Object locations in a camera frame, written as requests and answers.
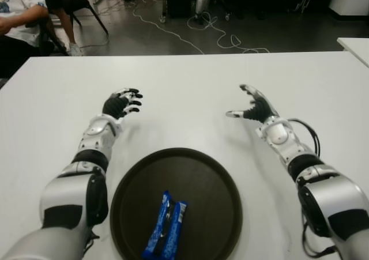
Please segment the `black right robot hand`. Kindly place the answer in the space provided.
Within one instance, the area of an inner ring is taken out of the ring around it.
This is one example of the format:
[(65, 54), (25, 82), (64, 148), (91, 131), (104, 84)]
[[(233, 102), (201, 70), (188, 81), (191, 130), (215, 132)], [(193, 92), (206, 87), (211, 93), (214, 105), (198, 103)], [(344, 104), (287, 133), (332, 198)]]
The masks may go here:
[(270, 117), (279, 117), (270, 101), (258, 89), (247, 84), (240, 84), (239, 88), (253, 98), (250, 101), (252, 107), (242, 111), (227, 111), (225, 113), (227, 117), (256, 120), (260, 123), (265, 123)]

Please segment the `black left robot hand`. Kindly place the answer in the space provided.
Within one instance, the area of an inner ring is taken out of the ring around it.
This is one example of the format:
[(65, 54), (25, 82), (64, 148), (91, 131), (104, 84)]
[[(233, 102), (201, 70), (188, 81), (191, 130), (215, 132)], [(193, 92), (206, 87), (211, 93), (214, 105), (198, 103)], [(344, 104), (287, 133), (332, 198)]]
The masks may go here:
[(143, 95), (138, 89), (124, 88), (111, 94), (103, 105), (102, 113), (115, 119), (123, 118), (132, 112), (139, 112)]

